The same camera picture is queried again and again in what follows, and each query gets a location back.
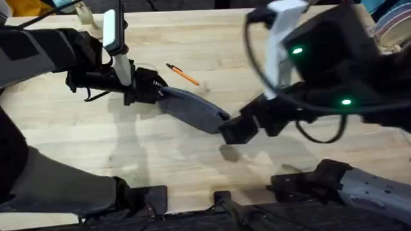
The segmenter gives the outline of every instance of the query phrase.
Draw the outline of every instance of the wooden table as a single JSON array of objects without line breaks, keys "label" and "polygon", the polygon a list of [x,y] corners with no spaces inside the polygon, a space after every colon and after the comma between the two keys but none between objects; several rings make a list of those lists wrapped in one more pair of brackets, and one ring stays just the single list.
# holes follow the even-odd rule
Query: wooden table
[{"label": "wooden table", "polygon": [[[311,7],[302,21],[328,8]],[[127,13],[128,57],[156,65],[169,85],[194,92],[236,115],[263,91],[243,49],[241,27],[249,11]],[[364,7],[358,11],[366,26],[374,24]],[[96,21],[101,23],[101,15]],[[49,17],[31,28],[64,27],[99,36],[98,31],[81,27],[75,16]],[[266,29],[253,27],[260,57],[266,38]],[[165,62],[180,67],[201,85],[170,71]],[[397,129],[362,124],[358,117],[350,117],[346,134],[334,144],[311,143],[290,125],[276,138],[260,132],[246,145],[227,146],[220,135],[198,131],[162,114],[156,105],[125,107],[121,94],[85,103],[86,91],[72,94],[65,75],[39,76],[10,87],[1,97],[28,143],[57,161],[90,173],[120,176],[134,187],[167,185],[170,212],[205,209],[216,190],[232,191],[243,204],[272,201],[265,190],[270,176],[290,169],[310,171],[324,158],[411,183],[410,144]],[[337,121],[337,117],[323,118],[308,130],[326,139],[336,132]],[[9,217],[0,218],[15,228]],[[28,223],[34,222],[33,216],[30,219]]]}]

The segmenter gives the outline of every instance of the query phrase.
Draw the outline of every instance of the orange pen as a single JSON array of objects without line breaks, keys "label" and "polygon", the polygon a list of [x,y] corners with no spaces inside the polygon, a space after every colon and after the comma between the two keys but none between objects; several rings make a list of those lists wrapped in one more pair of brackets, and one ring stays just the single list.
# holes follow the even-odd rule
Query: orange pen
[{"label": "orange pen", "polygon": [[166,64],[167,67],[169,67],[171,70],[173,70],[175,73],[185,77],[188,81],[190,81],[191,83],[194,83],[195,85],[200,85],[199,82],[195,79],[193,79],[192,77],[184,74],[181,69],[179,69],[178,67],[171,65],[171,64]]}]

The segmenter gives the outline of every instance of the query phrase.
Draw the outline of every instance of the black cable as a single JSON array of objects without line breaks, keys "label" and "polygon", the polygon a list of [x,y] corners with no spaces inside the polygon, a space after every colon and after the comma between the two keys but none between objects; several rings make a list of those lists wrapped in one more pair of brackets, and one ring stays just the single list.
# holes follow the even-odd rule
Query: black cable
[{"label": "black cable", "polygon": [[151,6],[151,8],[152,8],[153,11],[159,11],[159,9],[157,9],[157,8],[154,6],[154,3],[152,2],[152,0],[147,0],[147,3],[150,4],[150,6]]},{"label": "black cable", "polygon": [[343,136],[344,132],[345,132],[345,128],[347,128],[347,115],[341,115],[341,119],[340,119],[340,124],[338,126],[338,130],[337,130],[337,134],[335,134],[335,136],[331,139],[329,139],[328,141],[319,141],[315,138],[313,138],[312,136],[310,136],[305,130],[304,128],[302,128],[300,121],[296,121],[295,122],[295,127],[297,128],[297,130],[299,132],[301,132],[301,134],[307,138],[309,141],[317,143],[317,144],[331,144],[334,143],[335,141],[341,139],[341,137]]},{"label": "black cable", "polygon": [[75,0],[75,1],[72,1],[72,2],[70,2],[70,3],[64,4],[64,5],[62,5],[62,6],[59,6],[59,7],[57,7],[57,8],[54,8],[54,9],[46,12],[46,13],[43,14],[43,15],[40,15],[40,16],[38,16],[38,17],[30,20],[30,21],[27,21],[27,22],[24,22],[24,23],[18,25],[18,28],[20,28],[20,29],[26,28],[26,27],[28,27],[28,26],[30,26],[30,25],[32,25],[32,24],[35,24],[36,22],[39,22],[39,21],[45,19],[46,17],[49,17],[50,15],[52,15],[52,14],[54,14],[54,13],[57,13],[58,11],[60,11],[60,10],[62,10],[62,9],[64,9],[64,8],[67,8],[67,7],[69,7],[69,6],[72,6],[72,5],[74,5],[74,4],[76,4],[76,3],[79,3],[79,2],[81,2],[81,1],[83,1],[83,0]]},{"label": "black cable", "polygon": [[274,93],[277,94],[277,97],[281,98],[287,103],[290,103],[298,108],[309,110],[312,112],[319,112],[322,114],[340,114],[340,115],[349,115],[349,114],[368,114],[368,113],[376,113],[376,112],[383,112],[387,110],[396,110],[396,109],[403,109],[403,108],[410,108],[411,101],[404,101],[400,103],[391,103],[389,105],[383,106],[370,106],[370,107],[362,107],[362,108],[329,108],[329,107],[320,107],[315,105],[310,105],[303,101],[299,101],[298,99],[294,99],[290,97],[286,93],[284,93],[281,89],[273,86],[271,82],[268,80],[266,74],[261,70],[257,60],[254,56],[254,52],[250,46],[250,24],[251,21],[247,17],[247,20],[244,24],[243,30],[243,37],[245,41],[245,50],[247,53],[247,57],[251,63],[252,68],[257,72],[258,77],[260,80]]}]

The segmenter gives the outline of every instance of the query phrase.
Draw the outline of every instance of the green led light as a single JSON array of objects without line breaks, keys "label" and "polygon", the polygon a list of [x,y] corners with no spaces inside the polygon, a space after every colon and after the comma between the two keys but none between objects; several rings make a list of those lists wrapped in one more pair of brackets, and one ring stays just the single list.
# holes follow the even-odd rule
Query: green led light
[{"label": "green led light", "polygon": [[350,105],[350,104],[351,104],[351,100],[345,99],[345,100],[341,101],[341,103],[342,103],[343,105]]},{"label": "green led light", "polygon": [[302,48],[301,47],[297,47],[297,48],[295,48],[294,50],[293,50],[293,54],[299,54],[299,53],[301,53],[302,52]]}]

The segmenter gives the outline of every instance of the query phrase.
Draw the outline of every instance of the white bracket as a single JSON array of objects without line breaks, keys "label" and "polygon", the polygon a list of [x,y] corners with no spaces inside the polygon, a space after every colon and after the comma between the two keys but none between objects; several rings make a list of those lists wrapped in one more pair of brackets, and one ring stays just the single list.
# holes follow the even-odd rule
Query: white bracket
[{"label": "white bracket", "polygon": [[[265,73],[273,86],[291,83],[293,65],[287,61],[288,55],[281,41],[295,29],[307,7],[308,3],[303,0],[273,1],[267,6],[276,13],[265,53]],[[265,96],[274,99],[277,95],[265,85]]]}]

